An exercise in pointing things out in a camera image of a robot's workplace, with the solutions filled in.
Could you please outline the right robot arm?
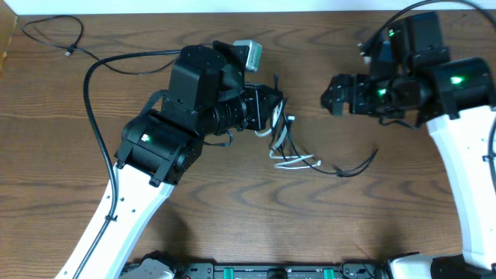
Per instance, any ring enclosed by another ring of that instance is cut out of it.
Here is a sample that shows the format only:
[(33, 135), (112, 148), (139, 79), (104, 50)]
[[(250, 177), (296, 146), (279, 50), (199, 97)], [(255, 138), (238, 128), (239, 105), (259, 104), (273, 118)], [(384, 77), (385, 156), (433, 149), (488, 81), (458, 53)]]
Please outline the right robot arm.
[(478, 58), (452, 60), (434, 12), (399, 12), (363, 45), (368, 74), (338, 74), (321, 97), (333, 115), (348, 111), (402, 124), (416, 112), (442, 157), (460, 220), (462, 251), (409, 253), (379, 278), (495, 276), (495, 83)]

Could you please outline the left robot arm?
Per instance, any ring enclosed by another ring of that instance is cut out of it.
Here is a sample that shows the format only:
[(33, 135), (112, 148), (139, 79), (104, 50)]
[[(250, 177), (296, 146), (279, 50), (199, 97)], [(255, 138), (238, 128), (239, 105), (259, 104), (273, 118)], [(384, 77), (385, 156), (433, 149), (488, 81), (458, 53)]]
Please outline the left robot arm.
[(283, 95), (246, 81), (261, 54), (252, 40), (177, 51), (168, 88), (151, 95), (115, 155), (105, 156), (105, 193), (59, 277), (117, 278), (146, 224), (201, 156), (205, 137), (266, 127)]

